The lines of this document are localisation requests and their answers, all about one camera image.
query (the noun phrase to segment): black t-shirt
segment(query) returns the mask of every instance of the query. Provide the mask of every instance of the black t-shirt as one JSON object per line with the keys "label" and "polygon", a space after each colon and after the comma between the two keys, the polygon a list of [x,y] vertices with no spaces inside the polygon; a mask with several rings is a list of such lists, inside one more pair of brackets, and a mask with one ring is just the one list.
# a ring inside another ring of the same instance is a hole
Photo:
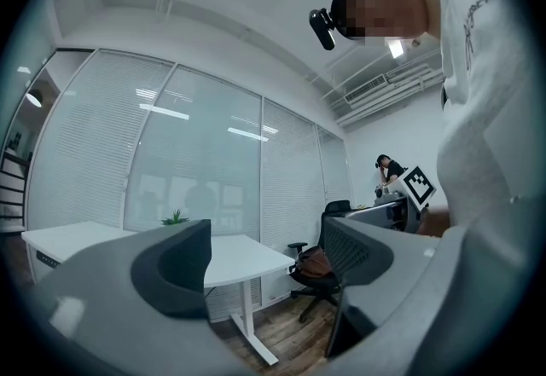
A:
{"label": "black t-shirt", "polygon": [[386,181],[389,182],[391,176],[400,177],[403,173],[404,169],[402,168],[402,166],[395,160],[391,160],[391,162],[389,162],[389,166],[387,167]]}

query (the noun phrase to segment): air vent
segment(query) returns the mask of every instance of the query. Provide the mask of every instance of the air vent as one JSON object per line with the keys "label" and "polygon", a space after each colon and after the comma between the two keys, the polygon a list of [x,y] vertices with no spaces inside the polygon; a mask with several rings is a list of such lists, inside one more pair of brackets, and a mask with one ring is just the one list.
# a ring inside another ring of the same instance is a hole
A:
{"label": "air vent", "polygon": [[384,75],[381,74],[377,78],[373,78],[372,80],[366,82],[364,85],[359,86],[354,91],[347,94],[345,96],[345,101],[347,103],[354,103],[355,101],[364,98],[371,91],[377,90],[378,88],[382,88],[386,84],[387,84],[386,78]]}

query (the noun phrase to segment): white t-shirt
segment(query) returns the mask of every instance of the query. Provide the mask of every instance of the white t-shirt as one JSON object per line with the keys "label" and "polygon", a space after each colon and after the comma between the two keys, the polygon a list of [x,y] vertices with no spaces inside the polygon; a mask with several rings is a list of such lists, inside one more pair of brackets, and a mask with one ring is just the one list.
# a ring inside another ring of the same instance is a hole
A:
{"label": "white t-shirt", "polygon": [[544,191],[542,62],[515,1],[440,0],[448,101],[438,177],[452,225]]}

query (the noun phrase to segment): table top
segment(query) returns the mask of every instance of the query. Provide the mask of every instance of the table top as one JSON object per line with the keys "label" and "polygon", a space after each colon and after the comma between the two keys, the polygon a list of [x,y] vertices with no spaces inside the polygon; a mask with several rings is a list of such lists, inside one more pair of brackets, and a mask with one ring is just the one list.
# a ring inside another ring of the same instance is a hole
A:
{"label": "table top", "polygon": [[[57,228],[23,232],[30,246],[59,263],[104,241],[134,235],[135,232],[104,224],[85,222]],[[264,246],[246,235],[213,236],[212,260],[205,273],[205,287],[247,281],[293,265],[294,260]]]}
{"label": "table top", "polygon": [[205,287],[235,284],[294,264],[291,257],[276,252],[246,235],[213,236],[212,260],[205,273]]}
{"label": "table top", "polygon": [[43,254],[64,263],[86,247],[134,234],[105,224],[83,222],[57,228],[30,230],[21,233],[20,236]]}

